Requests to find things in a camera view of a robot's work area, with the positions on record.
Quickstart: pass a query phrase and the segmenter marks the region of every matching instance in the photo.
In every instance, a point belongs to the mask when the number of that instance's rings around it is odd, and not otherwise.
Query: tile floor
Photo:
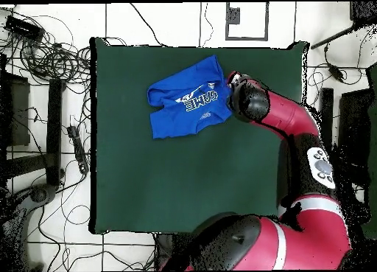
[[[349,2],[270,2],[269,4],[269,40],[265,41],[225,41],[225,3],[203,2],[183,4],[135,4],[140,14],[154,29],[156,37],[161,43],[169,46],[204,46],[207,47],[272,47],[286,48],[293,41],[308,41],[315,43],[327,38],[334,33],[350,26]],[[246,3],[246,6],[231,3],[231,7],[253,7],[253,3]],[[88,46],[90,37],[114,37],[122,38],[127,45],[150,44],[156,45],[153,34],[141,20],[138,13],[130,4],[48,4],[48,5],[18,5],[16,12],[23,15],[33,16],[46,31],[53,34],[57,42],[73,44],[81,49]],[[7,12],[0,10],[0,25],[5,22]],[[359,56],[360,43],[367,34],[367,29],[361,29],[351,35],[346,35],[334,41],[329,46],[328,60],[338,66],[355,67]],[[365,68],[377,61],[377,38],[369,34],[361,50],[359,67]],[[0,29],[0,38],[7,37],[5,31]],[[329,74],[327,69],[317,68],[316,74],[311,77],[315,66],[324,63],[323,46],[310,50],[308,55],[308,103],[315,101],[317,88],[314,83],[326,79]],[[14,74],[19,72],[28,77],[25,71],[20,71],[20,62],[15,61],[13,66],[9,65],[8,70]],[[360,73],[356,69],[347,70],[347,81],[356,82]],[[339,108],[339,98],[343,92],[367,88],[367,78],[362,75],[359,82],[348,86],[329,78],[324,86],[334,88],[335,103],[334,116]],[[80,90],[81,85],[72,85],[70,88]],[[29,96],[29,106],[38,109],[42,119],[47,117],[47,87],[32,86]],[[84,94],[75,94],[66,90],[63,94],[63,124],[68,126],[74,122],[81,113]],[[34,118],[35,113],[29,112],[29,118]],[[87,120],[87,131],[81,130],[81,138],[90,136],[90,120]],[[46,150],[46,125],[40,122],[29,123],[29,128],[35,135],[42,151]],[[337,121],[334,121],[334,141],[337,140]],[[85,151],[90,148],[89,140],[85,144]],[[31,155],[30,152],[38,150],[33,141],[27,147],[9,148],[8,158]],[[69,143],[68,137],[62,134],[62,167],[66,167],[74,159],[72,154],[73,146]],[[14,192],[30,185],[30,183],[41,176],[37,182],[44,182],[44,171],[32,172],[22,175],[9,181],[9,188]],[[80,179],[80,174],[75,162],[69,164],[66,171],[66,186],[74,184]],[[63,259],[69,253],[70,271],[122,271],[127,266],[122,263],[144,264],[151,256],[154,249],[153,238],[150,234],[136,234],[132,232],[109,232],[108,234],[92,235],[88,231],[89,211],[82,205],[90,207],[90,178],[83,181],[75,190],[67,189],[59,194],[50,204],[46,206],[45,221],[41,228],[44,233],[62,243],[62,250],[52,265],[52,271],[66,271],[62,266]],[[65,218],[60,208],[61,201],[65,216],[73,225],[65,224]],[[41,209],[35,211],[29,224],[29,255],[33,262],[44,262],[47,269],[49,263],[57,253],[57,246],[43,237],[36,229],[41,215]],[[93,256],[90,259],[78,259],[73,265],[72,262],[78,257]]]

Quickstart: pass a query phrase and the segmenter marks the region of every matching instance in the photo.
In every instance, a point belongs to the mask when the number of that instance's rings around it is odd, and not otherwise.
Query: green tabletop
[[[216,55],[297,102],[307,43],[291,49],[108,46],[96,39],[95,231],[192,231],[219,212],[276,213],[279,138],[231,117],[197,135],[152,139],[147,89]]]

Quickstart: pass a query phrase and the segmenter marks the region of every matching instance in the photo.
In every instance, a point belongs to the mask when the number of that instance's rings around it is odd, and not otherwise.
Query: red robot arm
[[[247,75],[233,72],[228,85],[234,115],[281,138],[279,220],[236,214],[210,219],[195,231],[186,251],[162,270],[337,269],[350,241],[314,120],[302,105]],[[294,223],[283,224],[289,216]]]

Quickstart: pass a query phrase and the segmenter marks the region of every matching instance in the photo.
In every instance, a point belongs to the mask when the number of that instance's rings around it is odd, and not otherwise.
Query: black power strip
[[[4,29],[36,42],[41,42],[44,35],[44,30],[42,28],[11,15],[7,17]]]
[[[74,143],[74,156],[79,164],[79,170],[81,174],[86,175],[89,172],[88,162],[85,157],[85,151],[82,148],[81,138],[77,128],[74,126],[69,126],[67,128],[68,136],[72,139]]]

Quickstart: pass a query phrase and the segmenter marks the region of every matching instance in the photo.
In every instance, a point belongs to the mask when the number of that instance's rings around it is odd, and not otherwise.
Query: black chair
[[[365,25],[377,24],[377,2],[350,2],[350,19],[353,24],[350,28],[338,32],[330,38],[311,46],[310,49],[316,49],[319,46],[327,44],[335,39],[347,35],[353,31],[364,27]]]

